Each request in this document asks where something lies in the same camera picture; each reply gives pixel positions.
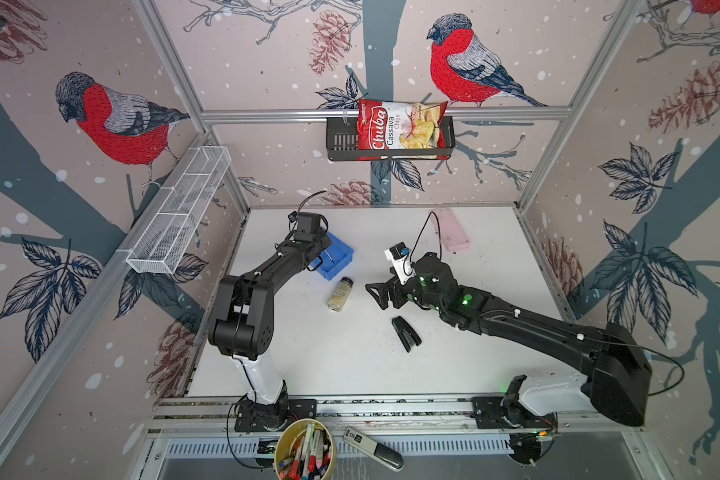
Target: chips bag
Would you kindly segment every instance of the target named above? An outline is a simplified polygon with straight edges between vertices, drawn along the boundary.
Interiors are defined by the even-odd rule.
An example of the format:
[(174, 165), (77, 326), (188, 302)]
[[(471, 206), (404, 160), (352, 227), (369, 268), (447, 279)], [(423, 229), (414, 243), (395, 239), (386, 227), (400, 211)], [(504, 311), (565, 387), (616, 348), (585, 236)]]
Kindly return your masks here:
[[(358, 148), (390, 150), (399, 148), (445, 148), (440, 121), (447, 102), (435, 105), (402, 104), (391, 101), (360, 100)], [(358, 160), (379, 160), (360, 157)], [(436, 155), (405, 155), (392, 158), (442, 159)]]

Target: pink case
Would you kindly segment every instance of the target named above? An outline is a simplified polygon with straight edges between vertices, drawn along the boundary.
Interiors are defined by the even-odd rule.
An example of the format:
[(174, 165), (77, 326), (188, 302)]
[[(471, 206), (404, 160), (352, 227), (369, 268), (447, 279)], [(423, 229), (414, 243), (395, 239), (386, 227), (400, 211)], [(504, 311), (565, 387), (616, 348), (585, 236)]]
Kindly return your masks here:
[(442, 232), (440, 237), (442, 238), (443, 246), (449, 252), (459, 252), (461, 250), (469, 249), (469, 237), (461, 229), (461, 224), (456, 220), (456, 216), (450, 208), (436, 208), (432, 210), (437, 219), (434, 216), (430, 217), (432, 225), (434, 225), (435, 231), (438, 230), (438, 220), (440, 221), (440, 227)]

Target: blue tray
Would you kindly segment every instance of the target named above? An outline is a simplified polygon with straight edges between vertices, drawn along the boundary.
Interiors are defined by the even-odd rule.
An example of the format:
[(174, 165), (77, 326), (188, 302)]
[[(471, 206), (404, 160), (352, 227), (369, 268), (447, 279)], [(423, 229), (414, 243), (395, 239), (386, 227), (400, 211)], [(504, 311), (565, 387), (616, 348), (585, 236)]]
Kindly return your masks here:
[[(331, 262), (331, 258), (328, 258), (328, 255), (323, 252), (321, 254), (322, 265), (317, 268), (317, 272), (319, 272), (326, 280), (331, 280), (334, 276), (341, 272), (346, 265), (349, 265), (349, 263), (352, 262), (352, 254), (355, 251), (350, 246), (336, 238), (333, 234), (331, 234), (331, 232), (328, 232), (328, 236), (331, 237), (331, 242), (333, 243), (326, 248), (326, 251), (331, 258), (333, 258), (333, 262)], [(319, 263), (320, 259), (316, 258), (315, 261), (309, 264), (309, 267), (315, 268), (315, 265)]]

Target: white tabletop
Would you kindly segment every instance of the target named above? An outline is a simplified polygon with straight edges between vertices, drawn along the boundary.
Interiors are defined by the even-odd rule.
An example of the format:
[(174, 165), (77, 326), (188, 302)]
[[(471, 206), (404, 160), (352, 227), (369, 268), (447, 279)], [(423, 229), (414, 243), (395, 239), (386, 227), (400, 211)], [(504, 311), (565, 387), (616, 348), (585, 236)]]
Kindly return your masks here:
[[(462, 332), (434, 312), (406, 303), (381, 310), (365, 283), (385, 282), (392, 265), (384, 250), (397, 242), (413, 247), (429, 208), (320, 209), (329, 231), (355, 249), (353, 261), (332, 281), (301, 272), (275, 295), (275, 334), (269, 351), (292, 395), (503, 392), (516, 375), (570, 374), (568, 365), (509, 340)], [(509, 207), (453, 208), (470, 248), (445, 261), (461, 285), (489, 291), (559, 319), (552, 295)], [(287, 234), (290, 210), (254, 210), (230, 273), (258, 266)], [(431, 224), (414, 259), (438, 251)], [(340, 313), (326, 302), (342, 276), (355, 285)], [(422, 338), (406, 353), (391, 320), (403, 316)], [(206, 344), (190, 396), (240, 396), (246, 380), (229, 357)]]

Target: white mesh basket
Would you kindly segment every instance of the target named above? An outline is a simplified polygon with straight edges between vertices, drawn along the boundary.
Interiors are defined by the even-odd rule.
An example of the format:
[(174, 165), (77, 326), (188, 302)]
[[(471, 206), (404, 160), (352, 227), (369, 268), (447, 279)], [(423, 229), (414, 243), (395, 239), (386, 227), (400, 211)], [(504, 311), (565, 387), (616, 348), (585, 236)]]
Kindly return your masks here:
[(172, 274), (230, 166), (225, 147), (200, 147), (126, 262), (142, 274)]

